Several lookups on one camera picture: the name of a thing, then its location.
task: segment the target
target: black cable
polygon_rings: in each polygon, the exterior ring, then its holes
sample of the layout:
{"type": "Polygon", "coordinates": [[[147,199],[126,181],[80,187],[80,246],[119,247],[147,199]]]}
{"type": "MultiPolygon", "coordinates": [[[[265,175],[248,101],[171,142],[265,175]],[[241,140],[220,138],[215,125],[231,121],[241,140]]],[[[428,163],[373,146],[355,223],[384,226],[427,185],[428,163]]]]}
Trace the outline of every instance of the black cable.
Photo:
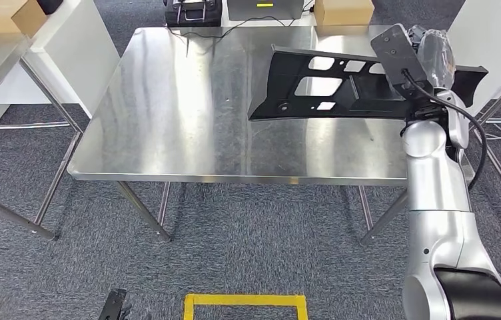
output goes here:
{"type": "Polygon", "coordinates": [[[178,33],[174,33],[173,30],[170,29],[170,27],[167,27],[167,29],[173,35],[175,35],[177,37],[183,37],[183,36],[186,36],[186,35],[196,35],[196,36],[198,36],[200,38],[223,39],[223,38],[225,38],[225,36],[227,36],[229,33],[231,33],[231,31],[235,30],[237,27],[240,27],[241,25],[244,25],[245,23],[247,23],[249,21],[252,21],[252,20],[263,20],[263,19],[274,19],[274,20],[278,21],[284,27],[288,27],[289,26],[289,25],[285,25],[282,21],[274,18],[271,15],[266,15],[264,17],[252,17],[252,18],[248,18],[247,20],[239,23],[238,25],[235,25],[234,27],[231,27],[229,30],[225,31],[222,35],[200,35],[199,33],[194,32],[194,31],[189,31],[189,32],[186,32],[186,33],[183,33],[183,34],[178,34],[178,33]]]}
{"type": "MultiPolygon", "coordinates": [[[[313,0],[309,0],[309,2],[308,2],[308,3],[306,3],[306,4],[304,5],[304,7],[302,8],[302,15],[303,15],[303,13],[304,13],[305,11],[307,11],[305,8],[306,8],[308,5],[310,5],[312,2],[313,2],[313,0]]],[[[290,24],[289,24],[289,25],[287,25],[287,27],[291,27],[291,26],[294,24],[294,22],[296,22],[296,19],[293,19],[293,20],[292,20],[292,22],[290,22],[290,24]]]]}
{"type": "Polygon", "coordinates": [[[472,187],[476,184],[480,175],[482,174],[482,172],[484,170],[484,165],[486,164],[486,156],[487,156],[487,152],[488,152],[488,146],[487,146],[487,141],[486,141],[486,132],[484,131],[484,128],[482,128],[482,126],[478,122],[478,120],[476,120],[473,116],[471,116],[471,114],[466,112],[466,110],[461,109],[461,108],[453,105],[452,103],[449,103],[447,101],[443,101],[443,100],[427,93],[427,91],[425,91],[423,88],[421,88],[421,86],[419,86],[417,84],[417,82],[413,79],[413,77],[410,75],[410,73],[407,69],[404,69],[402,71],[402,74],[404,75],[406,80],[409,81],[409,83],[411,83],[415,87],[415,89],[417,89],[419,92],[421,92],[421,94],[423,94],[425,97],[429,98],[429,100],[431,100],[435,103],[438,103],[439,105],[442,105],[446,108],[455,110],[456,112],[465,116],[465,118],[467,118],[470,122],[472,122],[472,124],[477,128],[478,132],[480,133],[480,139],[482,140],[482,154],[480,155],[480,162],[478,164],[478,167],[476,168],[476,174],[474,174],[474,178],[472,179],[472,181],[468,185],[468,190],[471,190],[472,187]]]}

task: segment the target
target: plastic bag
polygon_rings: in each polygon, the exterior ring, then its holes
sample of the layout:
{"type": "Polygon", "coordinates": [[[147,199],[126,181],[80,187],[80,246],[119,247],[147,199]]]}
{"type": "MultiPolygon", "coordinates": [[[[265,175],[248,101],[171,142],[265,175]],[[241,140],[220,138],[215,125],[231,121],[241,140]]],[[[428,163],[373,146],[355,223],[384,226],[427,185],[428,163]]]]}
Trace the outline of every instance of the plastic bag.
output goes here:
{"type": "Polygon", "coordinates": [[[427,30],[419,44],[417,58],[433,87],[452,87],[456,64],[446,31],[427,30]]]}

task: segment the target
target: black plastic panel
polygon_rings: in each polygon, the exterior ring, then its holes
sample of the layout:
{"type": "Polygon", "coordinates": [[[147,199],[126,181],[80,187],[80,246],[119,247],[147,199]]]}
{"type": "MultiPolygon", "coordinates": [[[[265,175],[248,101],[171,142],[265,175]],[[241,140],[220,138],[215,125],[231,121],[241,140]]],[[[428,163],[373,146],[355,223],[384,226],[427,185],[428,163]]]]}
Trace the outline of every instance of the black plastic panel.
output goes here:
{"type": "MultiPolygon", "coordinates": [[[[405,119],[411,102],[390,88],[385,75],[369,72],[376,63],[376,57],[273,46],[266,99],[259,105],[250,106],[249,119],[405,119]],[[328,70],[310,69],[309,63],[315,57],[330,57],[334,61],[328,70]],[[365,64],[359,72],[344,71],[349,61],[362,61],[365,64]],[[303,77],[337,78],[342,79],[342,83],[328,97],[296,96],[295,91],[303,77]],[[317,110],[322,102],[332,102],[335,105],[331,110],[317,110]]],[[[472,105],[476,87],[487,73],[482,67],[457,67],[452,90],[468,107],[472,105]]]]}
{"type": "Polygon", "coordinates": [[[501,284],[473,271],[435,269],[448,300],[451,320],[501,320],[501,284]]]}

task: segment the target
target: black bracket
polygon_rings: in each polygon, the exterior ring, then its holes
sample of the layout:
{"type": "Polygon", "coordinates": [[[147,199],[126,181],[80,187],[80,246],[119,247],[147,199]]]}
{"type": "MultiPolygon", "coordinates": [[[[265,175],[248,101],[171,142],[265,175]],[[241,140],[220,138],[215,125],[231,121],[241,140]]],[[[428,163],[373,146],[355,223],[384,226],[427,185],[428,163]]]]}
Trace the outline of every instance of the black bracket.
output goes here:
{"type": "Polygon", "coordinates": [[[126,296],[127,290],[125,289],[111,289],[99,315],[99,320],[120,320],[126,296]]]}
{"type": "MultiPolygon", "coordinates": [[[[337,117],[405,119],[411,110],[412,102],[390,88],[386,75],[370,72],[372,66],[380,63],[376,57],[277,46],[272,46],[272,50],[266,99],[252,102],[248,113],[250,120],[337,117]],[[315,57],[329,57],[334,61],[327,70],[310,69],[310,62],[315,57]],[[345,71],[351,61],[360,61],[364,66],[357,72],[345,71]],[[336,78],[341,79],[341,84],[330,96],[296,96],[298,84],[304,77],[336,78]],[[318,109],[322,102],[334,105],[331,109],[318,109]]],[[[466,106],[472,105],[474,92],[486,74],[488,72],[483,67],[456,67],[452,90],[466,106]]]]}

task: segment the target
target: yellow tape marking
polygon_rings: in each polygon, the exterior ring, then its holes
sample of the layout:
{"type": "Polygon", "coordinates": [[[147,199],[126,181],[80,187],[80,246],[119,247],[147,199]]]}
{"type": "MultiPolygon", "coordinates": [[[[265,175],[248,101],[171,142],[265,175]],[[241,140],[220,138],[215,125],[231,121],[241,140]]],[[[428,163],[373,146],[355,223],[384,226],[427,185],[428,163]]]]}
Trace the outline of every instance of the yellow tape marking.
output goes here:
{"type": "Polygon", "coordinates": [[[184,320],[194,320],[194,305],[295,306],[298,311],[298,320],[307,320],[304,295],[200,295],[189,293],[184,299],[184,320]]]}

